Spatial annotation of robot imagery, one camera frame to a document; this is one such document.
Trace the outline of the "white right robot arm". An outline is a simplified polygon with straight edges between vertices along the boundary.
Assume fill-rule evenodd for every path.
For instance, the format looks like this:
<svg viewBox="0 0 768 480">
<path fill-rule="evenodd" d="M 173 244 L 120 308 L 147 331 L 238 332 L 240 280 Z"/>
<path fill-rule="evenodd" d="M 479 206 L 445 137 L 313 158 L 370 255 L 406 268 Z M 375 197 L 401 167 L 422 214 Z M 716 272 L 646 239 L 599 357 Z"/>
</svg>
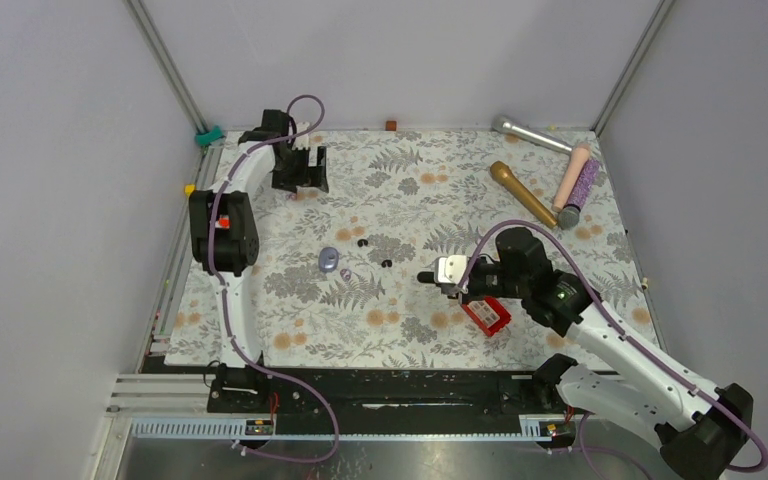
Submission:
<svg viewBox="0 0 768 480">
<path fill-rule="evenodd" d="M 552 265 L 551 242 L 568 272 Z M 419 282 L 467 305 L 487 297 L 515 299 L 528 317 L 598 357 L 621 377 L 602 377 L 556 354 L 534 373 L 535 402 L 595 414 L 655 448 L 683 479 L 718 479 L 739 471 L 734 459 L 756 441 L 753 397 L 732 383 L 720 387 L 675 360 L 619 318 L 546 229 L 508 220 L 492 227 L 471 255 L 438 258 Z"/>
</svg>

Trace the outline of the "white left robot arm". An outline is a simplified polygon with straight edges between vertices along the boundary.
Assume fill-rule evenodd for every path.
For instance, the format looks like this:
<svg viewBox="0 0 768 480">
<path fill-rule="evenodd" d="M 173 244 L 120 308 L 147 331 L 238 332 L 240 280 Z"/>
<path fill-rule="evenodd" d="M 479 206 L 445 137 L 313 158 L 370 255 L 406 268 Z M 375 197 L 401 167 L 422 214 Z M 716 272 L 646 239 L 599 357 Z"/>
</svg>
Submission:
<svg viewBox="0 0 768 480">
<path fill-rule="evenodd" d="M 260 125 L 238 138 L 239 155 L 227 172 L 188 196 L 192 256 L 209 277 L 221 316 L 219 363 L 247 372 L 235 380 L 231 395 L 248 411 L 267 404 L 267 380 L 278 375 L 263 364 L 251 294 L 261 249 L 253 196 L 262 185 L 292 194 L 328 191 L 327 153 L 309 144 L 319 125 L 298 122 L 288 111 L 265 110 Z"/>
</svg>

